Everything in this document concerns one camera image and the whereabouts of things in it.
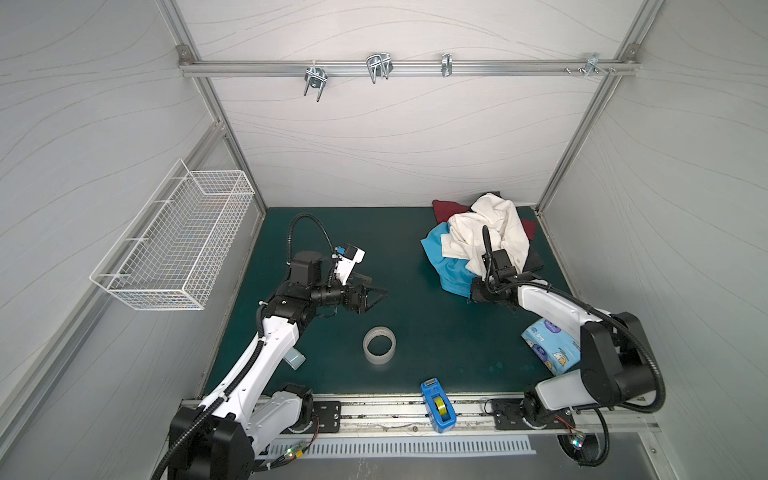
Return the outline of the turquoise blue cloth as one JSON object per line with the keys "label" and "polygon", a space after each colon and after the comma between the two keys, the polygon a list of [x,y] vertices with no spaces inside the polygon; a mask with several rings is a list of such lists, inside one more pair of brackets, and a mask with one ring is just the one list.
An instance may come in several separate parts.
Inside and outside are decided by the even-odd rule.
{"label": "turquoise blue cloth", "polygon": [[429,263],[438,275],[441,288],[453,295],[469,299],[472,282],[476,275],[466,268],[468,263],[466,259],[443,256],[442,236],[448,233],[448,223],[439,223],[421,240],[421,245]]}

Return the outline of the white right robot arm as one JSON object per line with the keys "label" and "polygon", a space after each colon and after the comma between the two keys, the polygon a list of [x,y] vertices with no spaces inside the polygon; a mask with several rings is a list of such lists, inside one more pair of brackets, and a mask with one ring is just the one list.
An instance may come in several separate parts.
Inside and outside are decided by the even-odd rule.
{"label": "white right robot arm", "polygon": [[650,414],[664,406],[665,380],[637,316],[598,309],[520,272],[504,250],[487,248],[481,260],[485,271],[473,280],[473,301],[508,303],[534,313],[554,339],[577,346],[579,358],[572,368],[525,393],[521,411],[528,422],[539,426],[567,408],[620,407]]}

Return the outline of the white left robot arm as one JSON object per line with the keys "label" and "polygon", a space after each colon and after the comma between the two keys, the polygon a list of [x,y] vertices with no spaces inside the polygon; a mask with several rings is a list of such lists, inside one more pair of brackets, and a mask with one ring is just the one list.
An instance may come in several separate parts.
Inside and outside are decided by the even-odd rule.
{"label": "white left robot arm", "polygon": [[302,251],[289,262],[284,281],[256,317],[257,333],[222,382],[195,407],[180,408],[171,421],[168,450],[152,474],[155,479],[248,479],[260,471],[257,456],[288,428],[310,421],[310,389],[288,386],[258,403],[279,364],[294,348],[317,312],[341,306],[364,314],[386,290],[368,278],[351,282],[362,249],[345,245],[331,254],[330,275],[323,256]]}

